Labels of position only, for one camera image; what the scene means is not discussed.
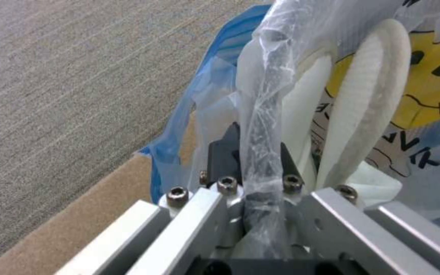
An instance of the screw head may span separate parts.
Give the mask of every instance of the screw head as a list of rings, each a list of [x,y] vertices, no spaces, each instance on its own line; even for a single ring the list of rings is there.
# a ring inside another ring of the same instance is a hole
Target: screw head
[[[222,195],[237,194],[237,180],[233,176],[224,176],[217,181],[217,189]]]
[[[358,198],[358,192],[356,191],[356,189],[345,184],[338,185],[334,189],[337,193],[339,193],[342,197],[351,202],[353,205],[356,204],[356,200]]]
[[[297,175],[288,174],[283,176],[283,191],[288,194],[300,193],[303,181]]]
[[[185,189],[181,186],[173,187],[167,193],[166,199],[167,205],[169,205],[170,207],[181,208],[188,202],[188,189]]]
[[[208,184],[208,174],[205,170],[199,171],[199,185],[206,186]]]

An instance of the gray carpet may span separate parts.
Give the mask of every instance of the gray carpet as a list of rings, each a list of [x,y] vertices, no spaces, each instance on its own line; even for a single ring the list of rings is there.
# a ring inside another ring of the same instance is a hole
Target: gray carpet
[[[157,135],[255,0],[0,0],[0,255]]]

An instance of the yellow smiley face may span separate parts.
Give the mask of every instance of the yellow smiley face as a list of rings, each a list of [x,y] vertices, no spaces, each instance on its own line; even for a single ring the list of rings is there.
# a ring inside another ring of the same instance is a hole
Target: yellow smiley face
[[[412,59],[407,86],[391,122],[402,129],[421,127],[440,120],[440,42],[433,32],[410,33]],[[337,96],[352,55],[343,58],[327,84],[331,97]]]

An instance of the crumpled plastic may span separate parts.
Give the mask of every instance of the crumpled plastic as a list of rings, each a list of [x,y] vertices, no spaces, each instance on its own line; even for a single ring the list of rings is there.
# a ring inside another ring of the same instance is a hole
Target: crumpled plastic
[[[244,219],[253,227],[236,248],[243,252],[238,256],[290,257],[287,245],[272,247],[272,242],[288,243],[282,222],[281,100],[293,88],[298,65],[323,47],[335,45],[339,55],[353,50],[400,5],[397,0],[280,0],[254,31],[239,56],[236,80],[247,194]]]
[[[326,49],[321,52],[333,52],[334,60],[345,57],[377,23],[393,17],[409,31],[431,26],[435,40],[440,40],[440,0],[412,5],[402,5],[401,0],[277,0],[271,8],[256,6],[229,21],[206,53],[164,133],[140,150],[152,157],[152,200],[157,202],[174,185],[195,191],[199,170],[206,165],[206,146],[230,122],[239,120],[244,221],[249,232],[234,255],[289,258],[281,190],[281,101],[293,88],[297,68],[310,68],[314,53]],[[194,105],[202,116],[196,125],[199,144],[192,165],[187,166],[178,151]],[[218,120],[220,127],[213,129],[211,123]],[[435,185],[422,176],[414,180]]]

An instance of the metal plate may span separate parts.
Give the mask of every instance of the metal plate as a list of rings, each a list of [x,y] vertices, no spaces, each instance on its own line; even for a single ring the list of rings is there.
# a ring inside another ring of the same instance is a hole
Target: metal plate
[[[370,274],[440,274],[354,205],[326,188],[302,199],[302,235],[326,259],[355,259]]]
[[[127,274],[185,274],[195,258],[213,252],[227,222],[225,198],[200,188]]]
[[[440,228],[400,202],[372,207],[366,214],[440,269]]]
[[[166,209],[138,201],[56,274],[124,274],[169,220]]]

